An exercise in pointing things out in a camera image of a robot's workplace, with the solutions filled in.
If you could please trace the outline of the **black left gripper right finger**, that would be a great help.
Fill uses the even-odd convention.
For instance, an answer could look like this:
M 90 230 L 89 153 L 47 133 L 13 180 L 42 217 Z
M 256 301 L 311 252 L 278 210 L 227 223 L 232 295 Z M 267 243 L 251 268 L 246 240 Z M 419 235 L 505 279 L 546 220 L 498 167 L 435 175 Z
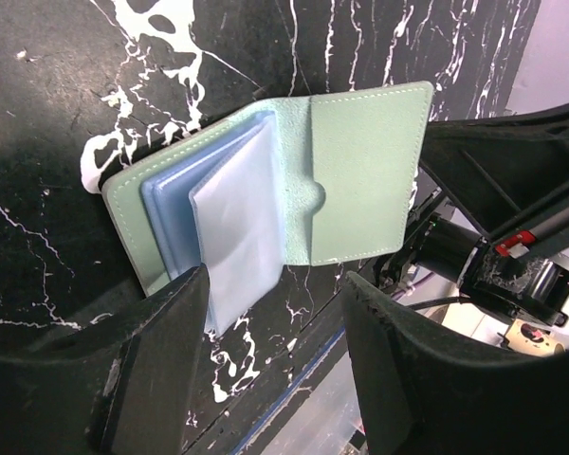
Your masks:
M 346 275 L 343 318 L 372 454 L 569 454 L 569 351 L 487 345 Z

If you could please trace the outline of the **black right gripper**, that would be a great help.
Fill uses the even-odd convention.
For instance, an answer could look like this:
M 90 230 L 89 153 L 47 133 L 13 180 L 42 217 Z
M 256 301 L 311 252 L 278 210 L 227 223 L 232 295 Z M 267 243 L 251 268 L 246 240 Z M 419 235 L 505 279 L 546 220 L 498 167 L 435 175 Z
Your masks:
M 421 168 L 477 228 L 511 228 L 522 217 L 569 195 L 569 103 L 531 114 L 435 121 L 428 125 Z M 413 265 L 454 282 L 462 296 L 502 321 L 526 317 L 564 326 L 569 257 L 501 254 L 480 234 L 437 212 L 437 189 L 409 215 L 403 247 L 378 258 L 378 288 L 402 288 Z

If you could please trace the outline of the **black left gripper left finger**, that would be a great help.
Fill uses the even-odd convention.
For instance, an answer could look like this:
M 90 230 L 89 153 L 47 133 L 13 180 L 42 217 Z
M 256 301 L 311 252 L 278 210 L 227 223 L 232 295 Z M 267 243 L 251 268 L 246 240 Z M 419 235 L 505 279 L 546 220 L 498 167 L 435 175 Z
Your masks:
M 210 290 L 204 265 L 34 350 L 0 352 L 0 454 L 178 454 Z

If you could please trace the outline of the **mint green card holder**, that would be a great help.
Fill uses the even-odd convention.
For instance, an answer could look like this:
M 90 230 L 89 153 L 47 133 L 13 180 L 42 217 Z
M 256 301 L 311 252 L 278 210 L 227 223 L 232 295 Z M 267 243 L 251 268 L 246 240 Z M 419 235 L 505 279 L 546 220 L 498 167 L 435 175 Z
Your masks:
M 220 335 L 289 265 L 397 252 L 432 95 L 412 82 L 259 100 L 113 175 L 102 195 L 143 290 L 204 264 Z

